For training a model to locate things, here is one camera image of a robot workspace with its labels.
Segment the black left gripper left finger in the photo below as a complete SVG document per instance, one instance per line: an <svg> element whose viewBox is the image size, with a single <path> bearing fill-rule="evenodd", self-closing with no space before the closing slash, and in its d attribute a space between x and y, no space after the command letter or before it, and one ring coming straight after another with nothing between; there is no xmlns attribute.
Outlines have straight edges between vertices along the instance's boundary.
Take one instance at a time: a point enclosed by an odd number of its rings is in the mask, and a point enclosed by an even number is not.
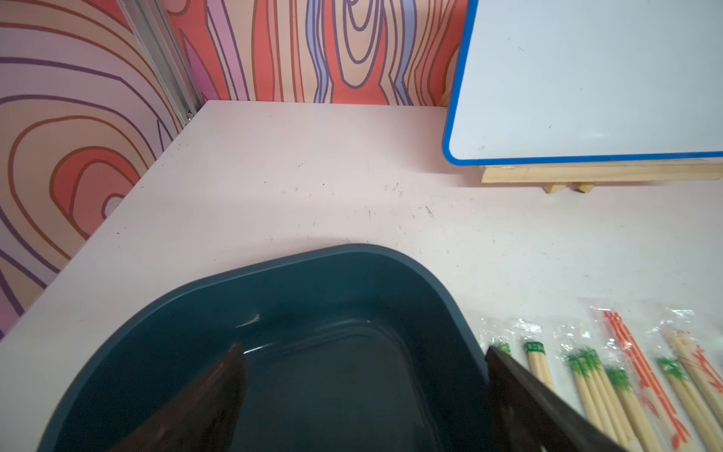
<svg viewBox="0 0 723 452"><path fill-rule="evenodd" d="M234 344L114 451L228 451L248 387L244 348Z"/></svg>

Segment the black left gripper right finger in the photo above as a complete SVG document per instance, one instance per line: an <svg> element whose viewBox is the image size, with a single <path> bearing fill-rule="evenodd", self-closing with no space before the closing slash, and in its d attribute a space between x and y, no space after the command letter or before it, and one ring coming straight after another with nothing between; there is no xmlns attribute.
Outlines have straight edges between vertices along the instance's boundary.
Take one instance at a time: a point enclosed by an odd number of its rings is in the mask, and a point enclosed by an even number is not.
<svg viewBox="0 0 723 452"><path fill-rule="evenodd" d="M514 358L485 354L494 436L501 451L621 451Z"/></svg>

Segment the teal plastic storage box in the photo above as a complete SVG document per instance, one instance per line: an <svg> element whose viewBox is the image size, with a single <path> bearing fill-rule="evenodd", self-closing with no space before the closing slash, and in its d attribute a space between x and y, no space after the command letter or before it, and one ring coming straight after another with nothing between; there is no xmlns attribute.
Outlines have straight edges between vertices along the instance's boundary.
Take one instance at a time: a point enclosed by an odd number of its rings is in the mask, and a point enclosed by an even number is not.
<svg viewBox="0 0 723 452"><path fill-rule="evenodd" d="M107 451L233 345L248 383L235 451L494 451L484 354L412 258L343 245L181 286L82 368L42 451Z"/></svg>

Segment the panda chopsticks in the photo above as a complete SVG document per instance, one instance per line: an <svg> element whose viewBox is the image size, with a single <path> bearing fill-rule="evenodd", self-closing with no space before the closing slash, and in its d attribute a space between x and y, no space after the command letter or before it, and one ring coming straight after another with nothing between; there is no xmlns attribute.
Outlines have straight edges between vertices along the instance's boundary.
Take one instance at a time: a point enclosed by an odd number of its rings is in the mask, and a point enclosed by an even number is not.
<svg viewBox="0 0 723 452"><path fill-rule="evenodd" d="M546 348L542 342L540 325L519 319L515 324L521 335L523 349L527 357L530 372L551 391L555 390Z"/></svg>

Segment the leaf top chopsticks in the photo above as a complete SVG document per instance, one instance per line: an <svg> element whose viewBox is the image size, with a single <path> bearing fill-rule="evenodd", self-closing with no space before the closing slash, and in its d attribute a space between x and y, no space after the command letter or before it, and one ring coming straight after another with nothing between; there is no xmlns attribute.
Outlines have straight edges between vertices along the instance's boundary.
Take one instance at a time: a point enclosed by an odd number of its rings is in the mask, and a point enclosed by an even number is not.
<svg viewBox="0 0 723 452"><path fill-rule="evenodd" d="M607 365L604 372L624 412L626 426L634 433L642 451L662 451L656 433L634 390L627 372L621 367Z"/></svg>
<svg viewBox="0 0 723 452"><path fill-rule="evenodd" d="M561 325L558 328L561 348L572 371L585 414L589 422L600 429L618 446L626 448L628 436L623 429L612 399L604 389L601 366L594 357L585 333L575 325Z"/></svg>

